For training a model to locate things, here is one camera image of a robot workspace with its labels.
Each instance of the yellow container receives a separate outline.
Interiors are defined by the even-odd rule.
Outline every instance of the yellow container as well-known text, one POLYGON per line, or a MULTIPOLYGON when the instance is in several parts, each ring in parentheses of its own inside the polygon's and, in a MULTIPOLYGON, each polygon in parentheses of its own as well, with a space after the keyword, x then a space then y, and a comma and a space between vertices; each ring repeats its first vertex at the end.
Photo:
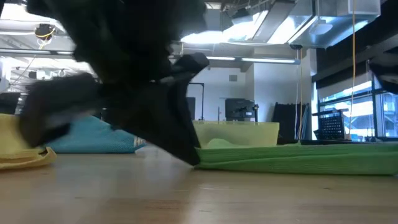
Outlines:
POLYGON ((279 123, 249 121, 194 121, 202 148, 213 139, 250 147, 276 146, 279 123))

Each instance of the yellow cloth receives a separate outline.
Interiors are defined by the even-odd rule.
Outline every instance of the yellow cloth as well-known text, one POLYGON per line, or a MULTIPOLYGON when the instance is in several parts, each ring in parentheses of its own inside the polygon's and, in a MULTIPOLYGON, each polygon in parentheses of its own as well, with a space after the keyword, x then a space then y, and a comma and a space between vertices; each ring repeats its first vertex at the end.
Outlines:
POLYGON ((46 149, 31 149, 17 129, 18 117, 0 114, 0 170, 20 169, 47 165, 53 162, 57 155, 46 149))

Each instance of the white wall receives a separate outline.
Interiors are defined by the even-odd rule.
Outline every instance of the white wall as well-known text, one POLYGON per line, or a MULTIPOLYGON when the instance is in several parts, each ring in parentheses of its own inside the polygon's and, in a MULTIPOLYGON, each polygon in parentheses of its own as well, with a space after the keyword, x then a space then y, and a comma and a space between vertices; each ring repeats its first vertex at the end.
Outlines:
POLYGON ((300 72, 302 69, 303 102, 311 102, 311 76, 309 59, 300 65, 271 63, 254 64, 254 100, 259 105, 259 121, 271 121, 275 103, 295 103, 298 83, 298 102, 300 102, 300 72))
MULTIPOLYGON (((218 107, 220 107, 220 121, 225 120, 225 99, 245 98, 246 79, 245 73, 239 68, 211 68, 204 69, 193 80, 193 83, 205 84, 205 102, 203 117, 207 121, 218 120, 218 107), (238 75, 237 82, 230 82, 229 75, 238 75)), ((195 119, 201 117, 201 93, 200 85, 188 86, 188 97, 196 98, 195 119)))
POLYGON ((246 99, 254 100, 254 64, 246 72, 246 99))

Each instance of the wooden table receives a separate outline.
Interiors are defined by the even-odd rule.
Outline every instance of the wooden table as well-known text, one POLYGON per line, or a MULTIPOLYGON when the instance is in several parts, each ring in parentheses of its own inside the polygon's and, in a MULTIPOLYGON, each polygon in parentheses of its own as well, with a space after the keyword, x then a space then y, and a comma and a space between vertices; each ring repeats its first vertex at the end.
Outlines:
POLYGON ((398 223, 398 179, 190 170, 163 151, 0 172, 4 224, 398 223))

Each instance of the green cloth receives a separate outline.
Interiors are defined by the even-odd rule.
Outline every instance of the green cloth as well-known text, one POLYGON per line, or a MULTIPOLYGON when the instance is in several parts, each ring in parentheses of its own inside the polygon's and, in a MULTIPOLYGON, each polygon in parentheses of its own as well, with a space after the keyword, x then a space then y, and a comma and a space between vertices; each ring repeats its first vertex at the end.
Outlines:
POLYGON ((197 169, 280 174, 395 175, 398 144, 244 147, 214 139, 199 149, 197 169))

